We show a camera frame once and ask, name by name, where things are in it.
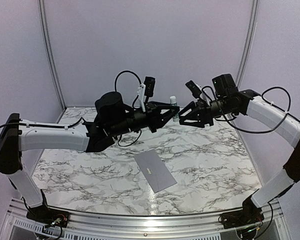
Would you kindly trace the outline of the green white glue stick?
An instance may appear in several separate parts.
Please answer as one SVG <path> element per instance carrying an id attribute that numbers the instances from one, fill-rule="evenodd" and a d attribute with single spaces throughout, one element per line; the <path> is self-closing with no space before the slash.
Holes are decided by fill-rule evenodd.
<path id="1" fill-rule="evenodd" d="M 169 101 L 170 101 L 170 105 L 174 107 L 174 109 L 173 109 L 174 115 L 173 115 L 172 119 L 173 119 L 173 122 L 176 123 L 179 121 L 178 110 L 176 109 L 176 107 L 178 106 L 176 96 L 174 96 L 174 95 L 170 96 Z"/>

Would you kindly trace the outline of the grey paper envelope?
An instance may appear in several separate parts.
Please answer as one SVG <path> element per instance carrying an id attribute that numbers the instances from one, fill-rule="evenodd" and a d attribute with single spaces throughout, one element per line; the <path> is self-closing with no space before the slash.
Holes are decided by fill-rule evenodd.
<path id="1" fill-rule="evenodd" d="M 133 158 L 155 194 L 177 184 L 155 150 L 136 154 Z"/>

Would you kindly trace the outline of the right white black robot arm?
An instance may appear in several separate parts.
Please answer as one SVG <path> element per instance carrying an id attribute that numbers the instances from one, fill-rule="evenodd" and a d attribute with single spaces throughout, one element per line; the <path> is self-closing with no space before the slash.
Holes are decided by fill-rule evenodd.
<path id="1" fill-rule="evenodd" d="M 205 89 L 192 80 L 185 84 L 197 102 L 192 101 L 179 112 L 181 125 L 204 128 L 212 126 L 219 117 L 242 114 L 268 127 L 267 130 L 255 131 L 255 134 L 275 132 L 294 149 L 282 169 L 242 203 L 237 219 L 248 224 L 265 204 L 284 195 L 300 181 L 300 120 L 293 117 L 288 109 L 283 110 L 266 100 L 263 94 L 251 89 L 240 91 L 231 74 L 217 76 L 212 83 L 213 99 L 203 99 Z"/>

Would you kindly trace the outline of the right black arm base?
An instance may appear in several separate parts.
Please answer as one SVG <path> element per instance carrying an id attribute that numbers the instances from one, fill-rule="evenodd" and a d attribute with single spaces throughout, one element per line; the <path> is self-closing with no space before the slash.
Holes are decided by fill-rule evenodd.
<path id="1" fill-rule="evenodd" d="M 224 229 L 230 229 L 261 223 L 264 219 L 265 217 L 260 210 L 253 214 L 244 215 L 244 211 L 241 209 L 222 213 L 218 222 L 223 225 Z"/>

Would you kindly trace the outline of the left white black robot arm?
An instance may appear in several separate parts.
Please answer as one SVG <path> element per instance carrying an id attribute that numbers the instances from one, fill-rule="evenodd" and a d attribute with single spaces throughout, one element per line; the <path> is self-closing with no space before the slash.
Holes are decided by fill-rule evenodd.
<path id="1" fill-rule="evenodd" d="M 105 93 L 95 101 L 94 121 L 80 119 L 72 125 L 35 123 L 12 113 L 0 126 L 0 173 L 6 175 L 23 196 L 28 213 L 43 223 L 57 214 L 48 207 L 45 194 L 22 164 L 22 153 L 37 149 L 68 149 L 99 153 L 112 146 L 118 136 L 149 128 L 162 128 L 180 110 L 169 103 L 142 102 L 134 109 L 123 102 L 118 91 Z"/>

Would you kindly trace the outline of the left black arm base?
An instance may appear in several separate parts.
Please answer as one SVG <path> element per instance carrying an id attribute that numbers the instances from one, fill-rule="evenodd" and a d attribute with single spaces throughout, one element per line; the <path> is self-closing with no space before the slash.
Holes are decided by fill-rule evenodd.
<path id="1" fill-rule="evenodd" d="M 70 213 L 68 211 L 57 210 L 57 209 L 48 209 L 48 210 L 38 210 L 38 211 L 28 211 L 26 218 L 43 223 L 45 225 L 52 224 L 55 220 L 61 219 L 60 223 L 56 225 L 58 227 L 66 228 L 69 222 Z"/>

